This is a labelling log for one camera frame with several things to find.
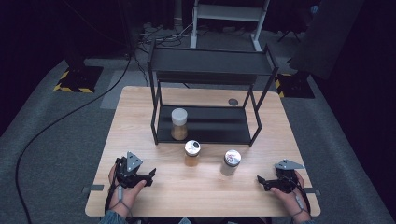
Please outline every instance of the white jar lid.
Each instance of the white jar lid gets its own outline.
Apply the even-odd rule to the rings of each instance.
[[[190,140],[186,143],[186,146],[184,146],[184,149],[186,150],[186,154],[195,157],[198,156],[199,151],[201,150],[201,146],[199,143],[195,140]]]
[[[228,150],[224,155],[224,161],[229,166],[237,166],[241,162],[241,154],[235,149]]]
[[[176,108],[172,111],[172,122],[181,126],[187,122],[187,111],[183,108]]]

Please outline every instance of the black shelf tier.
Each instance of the black shelf tier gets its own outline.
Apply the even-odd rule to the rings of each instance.
[[[188,136],[183,141],[171,136],[171,114],[176,108],[184,108],[188,113]],[[233,106],[161,105],[157,138],[162,143],[196,140],[200,143],[249,144],[251,141],[245,109]]]
[[[266,51],[237,51],[221,49],[154,48],[149,55],[152,71],[195,74],[244,74],[269,76],[273,68]]]

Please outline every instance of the human hand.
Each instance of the human hand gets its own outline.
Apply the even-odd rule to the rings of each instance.
[[[300,176],[300,174],[295,171],[297,175],[297,179],[301,185],[304,187],[304,180]],[[296,188],[291,193],[285,193],[277,188],[270,189],[275,196],[282,201],[285,209],[288,211],[289,215],[292,216],[294,223],[302,223],[304,221],[310,220],[311,215],[309,215],[308,211],[306,210],[306,203],[302,196],[302,193]]]
[[[115,169],[116,165],[111,168],[110,173],[108,174],[108,180],[110,184],[113,181]],[[131,214],[131,208],[134,205],[134,200],[136,200],[137,194],[139,194],[140,190],[145,187],[146,182],[146,180],[142,180],[137,183],[136,186],[134,186],[133,188],[122,189],[122,200],[119,199],[119,189],[118,187],[116,187],[110,201],[110,210],[113,210],[120,216],[127,218],[128,215]],[[116,178],[115,185],[117,186],[118,184],[119,182]]]

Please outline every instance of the black metal shelf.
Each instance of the black metal shelf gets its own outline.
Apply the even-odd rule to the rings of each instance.
[[[189,117],[188,139],[200,143],[249,144],[248,120],[243,107],[162,105],[160,108],[157,138],[159,142],[174,143],[171,136],[171,113],[183,108]]]
[[[252,145],[262,124],[259,108],[268,92],[278,66],[268,45],[264,51],[231,51],[218,49],[175,49],[151,44],[148,74],[153,102],[151,130],[155,144],[185,143],[171,136],[172,111],[184,108],[188,112],[188,139],[201,143]],[[157,90],[154,88],[154,73]],[[262,95],[256,104],[253,86],[257,76],[268,76]],[[161,94],[162,82],[246,85],[247,96],[242,106],[165,105]],[[246,105],[252,103],[257,130],[250,135]]]

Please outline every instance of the glass jar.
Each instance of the glass jar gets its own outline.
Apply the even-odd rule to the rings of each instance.
[[[184,146],[185,156],[184,163],[187,166],[198,165],[199,152],[201,151],[201,146],[197,141],[190,140]]]
[[[235,149],[228,150],[223,158],[220,171],[223,175],[233,175],[241,162],[241,154]]]
[[[172,111],[171,135],[174,139],[181,141],[187,137],[187,111],[176,108]]]

